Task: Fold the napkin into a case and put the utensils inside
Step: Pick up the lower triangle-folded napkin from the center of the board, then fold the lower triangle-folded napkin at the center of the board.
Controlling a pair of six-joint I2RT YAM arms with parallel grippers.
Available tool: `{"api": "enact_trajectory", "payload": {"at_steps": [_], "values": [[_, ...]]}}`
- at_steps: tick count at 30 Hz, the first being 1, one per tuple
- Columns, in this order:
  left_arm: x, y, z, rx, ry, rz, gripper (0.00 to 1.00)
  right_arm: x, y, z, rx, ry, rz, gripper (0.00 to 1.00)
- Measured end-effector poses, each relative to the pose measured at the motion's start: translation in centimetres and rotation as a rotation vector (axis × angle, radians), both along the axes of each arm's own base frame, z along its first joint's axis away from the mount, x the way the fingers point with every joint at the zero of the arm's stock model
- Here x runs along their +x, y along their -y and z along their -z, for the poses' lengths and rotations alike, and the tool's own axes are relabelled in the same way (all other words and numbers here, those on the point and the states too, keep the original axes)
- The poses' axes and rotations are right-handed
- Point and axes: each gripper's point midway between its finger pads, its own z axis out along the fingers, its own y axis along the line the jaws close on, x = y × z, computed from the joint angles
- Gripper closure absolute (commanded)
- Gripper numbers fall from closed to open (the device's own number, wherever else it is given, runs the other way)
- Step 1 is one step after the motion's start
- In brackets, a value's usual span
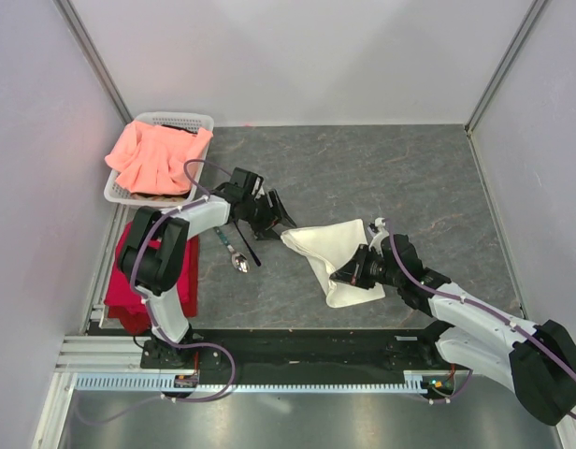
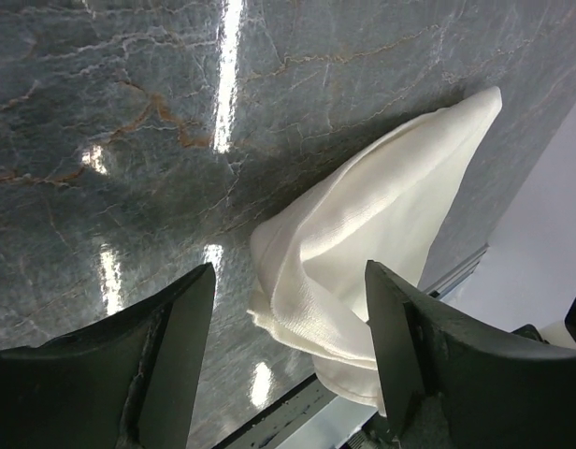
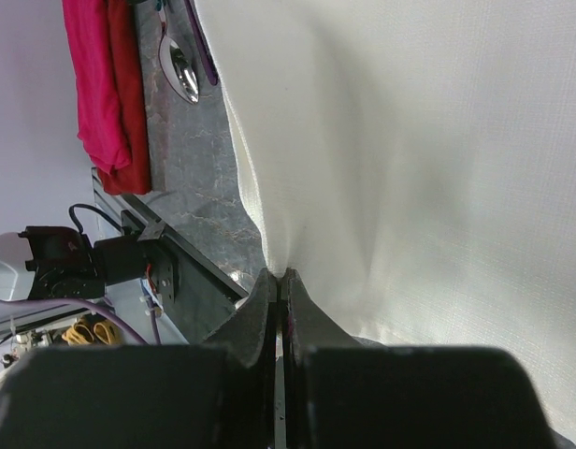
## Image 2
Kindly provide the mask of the white cloth napkin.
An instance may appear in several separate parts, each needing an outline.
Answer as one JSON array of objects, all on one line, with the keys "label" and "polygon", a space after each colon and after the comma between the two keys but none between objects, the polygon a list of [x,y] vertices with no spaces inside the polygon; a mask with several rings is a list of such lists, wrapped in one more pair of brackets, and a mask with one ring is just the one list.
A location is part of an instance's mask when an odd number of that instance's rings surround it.
[{"label": "white cloth napkin", "polygon": [[253,323],[312,357],[328,390],[383,411],[368,326],[368,261],[411,284],[502,108],[497,87],[421,115],[366,146],[283,211],[250,247]]}]

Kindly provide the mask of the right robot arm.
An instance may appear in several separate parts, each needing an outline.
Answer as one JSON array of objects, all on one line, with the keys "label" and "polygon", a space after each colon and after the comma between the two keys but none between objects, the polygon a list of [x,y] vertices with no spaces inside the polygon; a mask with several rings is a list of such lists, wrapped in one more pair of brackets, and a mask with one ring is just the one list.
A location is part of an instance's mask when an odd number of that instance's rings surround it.
[{"label": "right robot arm", "polygon": [[542,329],[526,324],[514,330],[513,334],[558,347],[576,349],[576,297],[561,321]]}]

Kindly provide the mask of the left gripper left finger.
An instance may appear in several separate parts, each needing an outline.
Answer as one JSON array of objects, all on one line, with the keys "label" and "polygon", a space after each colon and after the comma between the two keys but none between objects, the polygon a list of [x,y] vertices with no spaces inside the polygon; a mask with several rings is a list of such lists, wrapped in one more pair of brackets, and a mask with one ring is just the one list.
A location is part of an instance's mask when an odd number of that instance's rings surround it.
[{"label": "left gripper left finger", "polygon": [[159,293],[38,347],[0,351],[0,448],[182,448],[216,276]]}]

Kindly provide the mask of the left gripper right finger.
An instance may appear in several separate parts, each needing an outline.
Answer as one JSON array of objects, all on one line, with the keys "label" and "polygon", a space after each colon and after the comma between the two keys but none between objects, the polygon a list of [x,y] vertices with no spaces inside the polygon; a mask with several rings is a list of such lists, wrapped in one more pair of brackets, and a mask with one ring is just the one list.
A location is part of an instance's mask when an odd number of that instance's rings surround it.
[{"label": "left gripper right finger", "polygon": [[489,326],[375,261],[365,283],[394,437],[437,398],[457,448],[576,448],[576,349]]}]

